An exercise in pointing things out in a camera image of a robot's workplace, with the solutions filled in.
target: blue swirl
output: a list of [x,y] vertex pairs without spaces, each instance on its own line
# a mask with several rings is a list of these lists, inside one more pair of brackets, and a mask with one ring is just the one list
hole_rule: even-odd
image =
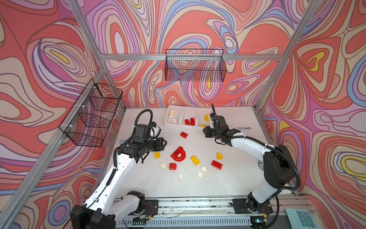
[[211,8],[211,9],[217,11],[229,23],[230,29],[234,30],[235,22],[234,22],[232,16],[227,11],[225,11],[225,10],[223,10],[223,9],[221,9],[221,8],[211,4],[211,3],[204,2],[202,0],[196,0],[194,2],[191,2],[189,0],[180,0],[180,1],[175,2],[170,7],[170,9],[167,13],[167,16],[166,16],[164,24],[163,24],[163,29],[162,29],[161,35],[160,35],[158,52],[161,52],[163,36],[164,36],[164,34],[167,30],[167,27],[168,27],[169,23],[173,20],[173,17],[179,11],[183,10],[184,8],[190,7],[190,6],[205,6],[205,7],[208,7],[208,8]]

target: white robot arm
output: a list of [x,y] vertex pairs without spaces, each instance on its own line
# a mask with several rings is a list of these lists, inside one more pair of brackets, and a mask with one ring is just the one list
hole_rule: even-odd
[[[214,137],[218,144],[242,149],[264,164],[265,179],[248,195],[247,207],[250,212],[255,213],[263,209],[263,203],[275,197],[282,189],[297,190],[300,187],[300,175],[287,147],[264,144],[255,138],[245,136],[239,130],[229,129],[225,118],[216,115],[213,104],[212,111],[210,126],[203,129],[205,137]],[[295,177],[296,187],[284,186]]]
[[[139,117],[145,112],[150,112],[149,125],[137,124]],[[150,151],[163,151],[167,144],[163,138],[158,138],[161,129],[157,131],[152,117],[149,109],[143,110],[137,116],[132,136],[113,152],[113,167],[84,205],[75,205],[71,210],[73,229],[113,229],[116,221],[121,221],[128,214],[144,211],[145,195],[140,192],[131,191],[116,204],[113,201],[124,179],[139,159],[143,163]]]

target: black wire basket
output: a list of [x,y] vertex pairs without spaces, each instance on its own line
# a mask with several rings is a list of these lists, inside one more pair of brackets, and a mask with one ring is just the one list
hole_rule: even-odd
[[102,147],[122,94],[109,84],[94,83],[71,122],[60,129],[75,145]]
[[165,80],[223,82],[223,49],[166,49]]

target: colorful patterned backdrop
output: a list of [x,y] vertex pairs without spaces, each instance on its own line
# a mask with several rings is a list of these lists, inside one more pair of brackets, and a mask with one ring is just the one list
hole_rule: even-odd
[[366,228],[366,1],[325,0],[260,113],[325,228]]
[[230,67],[224,82],[186,82],[165,80],[165,61],[131,61],[129,66],[116,60],[107,67],[126,106],[251,106],[267,82],[275,61],[227,61]]
[[[225,53],[278,54],[307,0],[122,1],[82,3],[103,53],[165,53],[167,48],[223,48]],[[251,106],[275,66],[227,61],[223,83],[166,82],[164,61],[109,61],[126,106]]]
[[[0,211],[98,69],[65,1],[0,1]],[[102,148],[64,142],[14,228],[65,223],[93,189],[120,115]]]

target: white lego brick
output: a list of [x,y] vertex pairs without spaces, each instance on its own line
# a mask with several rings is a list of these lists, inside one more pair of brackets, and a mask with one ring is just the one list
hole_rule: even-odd
[[167,164],[165,164],[164,162],[161,162],[159,167],[162,169],[165,169],[167,167]]
[[206,172],[207,171],[207,167],[206,166],[202,166],[201,167],[201,171],[204,173],[204,172]]

